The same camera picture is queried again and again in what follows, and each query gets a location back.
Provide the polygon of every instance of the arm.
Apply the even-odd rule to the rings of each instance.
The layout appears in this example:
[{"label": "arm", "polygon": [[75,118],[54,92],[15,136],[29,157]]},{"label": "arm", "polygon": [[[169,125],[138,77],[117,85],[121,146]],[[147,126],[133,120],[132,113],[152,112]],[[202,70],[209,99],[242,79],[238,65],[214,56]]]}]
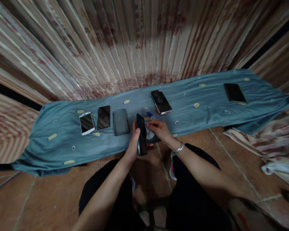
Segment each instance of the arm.
[{"label": "arm", "polygon": [[[180,147],[181,142],[170,134],[165,122],[149,121],[148,128],[154,131],[162,142],[174,152]],[[217,169],[210,162],[195,155],[195,153],[187,147],[184,147],[177,156],[202,188],[224,210],[227,210],[231,198],[245,197],[241,188],[235,184],[229,176]]]},{"label": "arm", "polygon": [[121,185],[138,156],[139,134],[140,129],[136,129],[136,122],[134,122],[133,136],[125,155],[92,196],[72,231],[104,230]]}]

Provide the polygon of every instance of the tiled floor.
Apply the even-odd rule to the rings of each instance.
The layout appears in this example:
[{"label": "tiled floor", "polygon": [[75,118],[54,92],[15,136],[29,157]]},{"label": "tiled floor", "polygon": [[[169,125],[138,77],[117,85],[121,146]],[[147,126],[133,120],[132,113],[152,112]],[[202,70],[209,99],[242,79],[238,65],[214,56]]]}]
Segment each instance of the tiled floor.
[{"label": "tiled floor", "polygon": [[[222,131],[222,127],[216,127],[178,139],[210,154],[222,171],[244,189],[247,198],[289,228],[289,203],[280,194],[280,189],[289,190],[289,185],[276,175],[265,175],[260,169],[262,160]],[[85,182],[108,161],[123,155],[119,153],[93,161],[87,167],[72,168],[66,175],[39,178],[20,173],[0,188],[0,231],[69,230],[78,218],[78,201]],[[169,177],[170,166],[170,150],[161,142],[135,161],[130,172],[136,181],[133,192],[136,208],[171,194],[176,181]],[[0,173],[0,184],[14,173]],[[165,208],[156,208],[153,213],[155,223],[165,226]],[[140,215],[149,224],[148,213],[143,211]]]}]

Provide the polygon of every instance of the silver bracelet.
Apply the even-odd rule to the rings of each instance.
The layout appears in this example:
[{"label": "silver bracelet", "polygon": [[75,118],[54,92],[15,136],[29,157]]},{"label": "silver bracelet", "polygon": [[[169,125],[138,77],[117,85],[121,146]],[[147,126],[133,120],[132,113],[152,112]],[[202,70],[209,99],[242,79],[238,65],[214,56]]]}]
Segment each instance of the silver bracelet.
[{"label": "silver bracelet", "polygon": [[181,142],[181,145],[180,145],[180,147],[178,148],[178,150],[176,151],[176,154],[178,154],[179,152],[182,151],[182,149],[184,148],[184,145],[185,145],[185,143],[184,143],[184,142]]}]

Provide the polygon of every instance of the blue tablecloth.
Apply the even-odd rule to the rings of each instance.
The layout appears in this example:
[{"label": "blue tablecloth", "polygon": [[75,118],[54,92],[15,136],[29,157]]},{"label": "blue tablecloth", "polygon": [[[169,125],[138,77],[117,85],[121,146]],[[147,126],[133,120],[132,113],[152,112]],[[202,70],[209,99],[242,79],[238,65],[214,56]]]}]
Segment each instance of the blue tablecloth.
[{"label": "blue tablecloth", "polygon": [[[230,102],[224,83],[239,84],[247,103]],[[162,116],[156,113],[150,95],[153,90],[164,93],[172,107],[171,113]],[[107,129],[86,136],[81,134],[80,113],[90,111],[96,127],[98,109],[106,105],[110,105],[111,115],[117,109],[127,110],[130,131],[136,113],[146,117],[146,108],[149,108],[177,136],[232,124],[253,134],[289,107],[289,95],[241,69],[135,89],[106,98],[48,103],[35,121],[29,145],[12,167],[40,176],[64,174],[71,166],[126,150],[131,133],[114,136],[112,123]]]}]

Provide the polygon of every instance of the leg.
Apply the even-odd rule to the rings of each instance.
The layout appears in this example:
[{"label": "leg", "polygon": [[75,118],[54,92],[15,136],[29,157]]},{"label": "leg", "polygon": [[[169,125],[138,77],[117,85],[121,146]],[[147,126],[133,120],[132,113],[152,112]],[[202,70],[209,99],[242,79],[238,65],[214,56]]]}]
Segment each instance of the leg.
[{"label": "leg", "polygon": [[[109,173],[118,163],[118,159],[108,162],[97,171],[84,185],[83,192],[79,200],[79,215],[98,190]],[[129,175],[125,178],[117,200],[109,216],[105,230],[143,230],[146,225],[139,217],[132,205],[132,183]]]},{"label": "leg", "polygon": [[[185,146],[220,169],[217,162],[202,149],[190,144]],[[210,227],[232,229],[225,212],[204,191],[183,162],[177,156],[172,160],[177,184],[170,197],[166,228],[172,231],[204,230]]]}]

